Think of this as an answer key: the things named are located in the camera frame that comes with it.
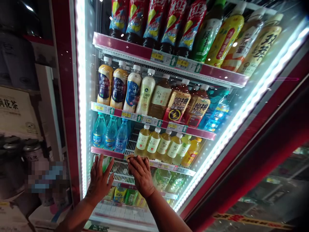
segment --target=refrigerator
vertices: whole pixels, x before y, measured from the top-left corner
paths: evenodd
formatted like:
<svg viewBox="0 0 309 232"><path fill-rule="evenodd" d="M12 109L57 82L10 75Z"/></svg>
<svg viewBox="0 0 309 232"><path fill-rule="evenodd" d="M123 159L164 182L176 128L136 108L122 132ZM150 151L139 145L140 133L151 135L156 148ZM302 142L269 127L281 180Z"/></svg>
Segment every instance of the refrigerator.
<svg viewBox="0 0 309 232"><path fill-rule="evenodd" d="M283 14L278 25L282 28L280 34L268 52L260 57L262 61L252 76L248 77L194 61L190 57L164 53L158 46L151 49L130 43L125 40L125 33L120 38L109 36L110 23L114 20L113 6L124 2L50 1L73 203L76 205L85 197L90 183L90 169L98 154L104 154L106 160L108 157L115 158L113 186L123 190L136 189L133 176L127 172L126 157L134 152L144 124L149 124L150 131L159 127L161 133L171 130L172 136L180 132L183 136L191 135L191 140L198 137L202 139L201 149L193 156L189 168L150 160L154 173L158 169L168 170L184 177L177 192L163 189L162 196L189 224L189 220L197 217L199 206L214 191L226 170L236 165L240 154L257 142L262 130L272 120L276 121L278 114L288 108L289 100L304 86L308 74L308 18L298 1L247 2L243 13L245 21L261 7L265 7L263 21L278 13ZM226 1L224 19L230 16L239 2ZM213 1L204 3L207 11L214 5ZM188 1L187 6L190 9L191 1ZM104 57L112 60L113 70L118 68L119 61L124 61L130 68L139 65L142 78L147 75L148 69L154 69L156 83L162 80L164 74L168 74L172 85L183 79L190 81L188 86L192 90L207 84L210 86L208 94L211 90L214 97L228 91L224 102L229 109L225 108L220 123L213 123L215 128L200 129L100 104L97 102L98 70ZM93 145L93 128L99 112L107 120L114 115L116 120L126 118L130 121L131 136L124 154ZM138 207L136 202L133 205L115 202L113 197L102 200L93 211L88 229L98 226L115 231L158 231L147 207Z"/></svg>

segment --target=white bottle cap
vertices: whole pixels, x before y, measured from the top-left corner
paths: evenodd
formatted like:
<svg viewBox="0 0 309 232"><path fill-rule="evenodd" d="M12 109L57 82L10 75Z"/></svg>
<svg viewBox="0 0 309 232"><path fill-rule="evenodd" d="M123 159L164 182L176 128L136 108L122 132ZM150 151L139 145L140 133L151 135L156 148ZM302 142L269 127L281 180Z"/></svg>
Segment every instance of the white bottle cap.
<svg viewBox="0 0 309 232"><path fill-rule="evenodd" d="M105 62L109 63L109 64L112 63L112 59L109 58L109 57L107 57L107 56L104 56L103 60L104 60Z"/></svg>
<svg viewBox="0 0 309 232"><path fill-rule="evenodd" d="M157 132L157 133L160 133L160 131L161 131L161 128L159 128L159 127L156 127L154 131L155 131L155 132Z"/></svg>
<svg viewBox="0 0 309 232"><path fill-rule="evenodd" d="M176 136L180 139L183 137L182 133L179 133L179 132L177 132Z"/></svg>
<svg viewBox="0 0 309 232"><path fill-rule="evenodd" d="M185 84L185 85L188 85L189 84L189 80L187 80L187 79L183 79L182 81L181 81L181 83L183 83L183 84Z"/></svg>
<svg viewBox="0 0 309 232"><path fill-rule="evenodd" d="M119 61L119 66L124 66L125 68L126 68L126 62L124 62L124 61Z"/></svg>
<svg viewBox="0 0 309 232"><path fill-rule="evenodd" d="M148 73L151 73L151 74L155 74L155 71L153 69L148 69Z"/></svg>
<svg viewBox="0 0 309 232"><path fill-rule="evenodd" d="M137 70L137 71L140 71L141 70L141 66L139 65L133 65L133 69Z"/></svg>
<svg viewBox="0 0 309 232"><path fill-rule="evenodd" d="M170 79L170 76L169 76L169 74L163 74L163 76L162 76L163 78L166 78L166 79Z"/></svg>

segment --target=orange juice bottle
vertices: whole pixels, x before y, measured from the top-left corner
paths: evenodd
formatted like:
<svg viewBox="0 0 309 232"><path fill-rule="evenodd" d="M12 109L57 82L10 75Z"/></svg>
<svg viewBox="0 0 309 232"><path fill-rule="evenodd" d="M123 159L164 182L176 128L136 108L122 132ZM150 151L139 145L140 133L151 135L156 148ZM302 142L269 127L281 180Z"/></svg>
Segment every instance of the orange juice bottle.
<svg viewBox="0 0 309 232"><path fill-rule="evenodd" d="M196 137L195 140L191 141L191 146L189 147L189 150L181 161L182 166L189 167L191 165L191 163L201 149L201 141L202 139L200 137Z"/></svg>

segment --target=person's right hand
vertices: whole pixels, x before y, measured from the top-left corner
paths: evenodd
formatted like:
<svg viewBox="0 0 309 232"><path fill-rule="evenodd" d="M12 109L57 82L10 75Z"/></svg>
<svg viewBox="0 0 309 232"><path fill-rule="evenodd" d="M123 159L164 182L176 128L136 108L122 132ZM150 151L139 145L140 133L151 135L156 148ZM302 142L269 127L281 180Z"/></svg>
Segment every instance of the person's right hand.
<svg viewBox="0 0 309 232"><path fill-rule="evenodd" d="M135 178L136 188L147 199L155 191L151 178L150 164L148 159L143 162L140 156L137 156L136 159L129 158L128 168Z"/></svg>

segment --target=hand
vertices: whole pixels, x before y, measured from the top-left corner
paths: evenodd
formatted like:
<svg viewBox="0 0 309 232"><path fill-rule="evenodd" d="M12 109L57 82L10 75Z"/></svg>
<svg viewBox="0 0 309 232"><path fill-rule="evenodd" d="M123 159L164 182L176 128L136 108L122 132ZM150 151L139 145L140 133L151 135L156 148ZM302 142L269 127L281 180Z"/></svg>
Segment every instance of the hand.
<svg viewBox="0 0 309 232"><path fill-rule="evenodd" d="M148 159L143 162L140 156L137 158L129 158L128 168L135 179L135 186L140 194L146 199L155 191L152 183L150 164Z"/></svg>
<svg viewBox="0 0 309 232"><path fill-rule="evenodd" d="M104 173L102 170L102 164L103 155L101 154L100 159L98 158L98 156L96 157L90 172L91 181L85 200L89 202L93 207L95 207L103 199L103 197L108 194L114 181L114 174L112 173L107 182L108 175L114 164L114 158L112 158Z"/></svg>

